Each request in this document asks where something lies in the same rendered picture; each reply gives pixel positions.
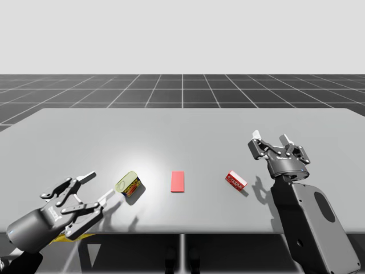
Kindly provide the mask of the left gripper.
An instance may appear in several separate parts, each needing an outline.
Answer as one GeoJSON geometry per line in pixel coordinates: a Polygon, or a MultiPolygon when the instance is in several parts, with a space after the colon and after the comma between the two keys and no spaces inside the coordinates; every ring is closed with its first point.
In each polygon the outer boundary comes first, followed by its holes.
{"type": "Polygon", "coordinates": [[[115,194],[110,189],[96,202],[81,203],[60,209],[70,195],[77,194],[79,188],[96,177],[92,171],[76,178],[66,178],[41,193],[47,200],[42,208],[37,208],[11,223],[6,236],[16,248],[28,253],[37,253],[54,240],[63,230],[68,240],[76,240],[103,217],[108,200],[115,194]]]}

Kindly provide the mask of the green and blue rectangular can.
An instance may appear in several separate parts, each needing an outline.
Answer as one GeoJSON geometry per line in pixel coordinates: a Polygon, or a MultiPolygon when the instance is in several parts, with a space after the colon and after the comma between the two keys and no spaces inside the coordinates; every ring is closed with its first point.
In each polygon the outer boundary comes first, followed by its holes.
{"type": "Polygon", "coordinates": [[[115,186],[115,190],[125,197],[130,197],[141,186],[141,180],[134,171],[127,173],[115,186]]]}

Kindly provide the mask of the red and white carton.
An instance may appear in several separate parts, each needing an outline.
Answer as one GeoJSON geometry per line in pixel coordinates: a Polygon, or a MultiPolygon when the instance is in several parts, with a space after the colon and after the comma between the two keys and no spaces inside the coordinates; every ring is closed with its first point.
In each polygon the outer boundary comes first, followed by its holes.
{"type": "Polygon", "coordinates": [[[240,177],[236,172],[231,170],[227,175],[225,180],[231,184],[235,189],[238,191],[242,191],[246,186],[247,182],[243,180],[242,177],[240,177]]]}

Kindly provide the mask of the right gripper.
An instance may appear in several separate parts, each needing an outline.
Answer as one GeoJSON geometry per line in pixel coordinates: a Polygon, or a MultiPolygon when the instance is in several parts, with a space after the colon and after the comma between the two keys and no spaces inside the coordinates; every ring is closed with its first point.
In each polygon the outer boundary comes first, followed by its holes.
{"type": "Polygon", "coordinates": [[[276,150],[271,144],[262,140],[258,130],[252,133],[248,147],[255,160],[265,158],[270,177],[275,179],[285,175],[292,181],[299,181],[309,177],[305,165],[310,164],[309,157],[302,146],[297,146],[286,134],[279,137],[285,152],[276,150]]]}

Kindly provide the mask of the pink pad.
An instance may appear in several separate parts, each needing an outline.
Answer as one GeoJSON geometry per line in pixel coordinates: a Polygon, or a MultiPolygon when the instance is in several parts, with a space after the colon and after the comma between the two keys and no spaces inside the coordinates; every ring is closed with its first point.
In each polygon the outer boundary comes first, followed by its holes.
{"type": "Polygon", "coordinates": [[[184,172],[172,171],[171,192],[184,192],[184,172]]]}

